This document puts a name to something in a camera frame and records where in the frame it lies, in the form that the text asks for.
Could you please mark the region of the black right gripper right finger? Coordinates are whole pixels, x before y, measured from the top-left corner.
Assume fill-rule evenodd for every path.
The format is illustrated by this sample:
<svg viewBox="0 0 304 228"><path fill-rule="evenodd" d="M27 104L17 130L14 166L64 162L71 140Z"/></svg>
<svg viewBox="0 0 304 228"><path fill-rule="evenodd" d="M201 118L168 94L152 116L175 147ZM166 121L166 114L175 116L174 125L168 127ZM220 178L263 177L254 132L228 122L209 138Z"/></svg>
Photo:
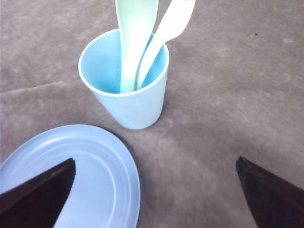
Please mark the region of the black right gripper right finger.
<svg viewBox="0 0 304 228"><path fill-rule="evenodd" d="M236 170L247 205L259 228L302 228L304 190L239 157Z"/></svg>

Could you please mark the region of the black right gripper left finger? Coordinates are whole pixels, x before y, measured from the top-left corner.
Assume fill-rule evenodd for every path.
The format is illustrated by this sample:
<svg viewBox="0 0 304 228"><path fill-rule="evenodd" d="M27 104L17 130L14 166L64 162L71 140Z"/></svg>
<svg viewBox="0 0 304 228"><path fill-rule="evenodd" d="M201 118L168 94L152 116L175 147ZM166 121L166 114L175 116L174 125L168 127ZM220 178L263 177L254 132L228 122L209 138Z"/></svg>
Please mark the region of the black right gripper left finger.
<svg viewBox="0 0 304 228"><path fill-rule="evenodd" d="M52 228L70 194L76 175L69 158L0 195L2 228Z"/></svg>

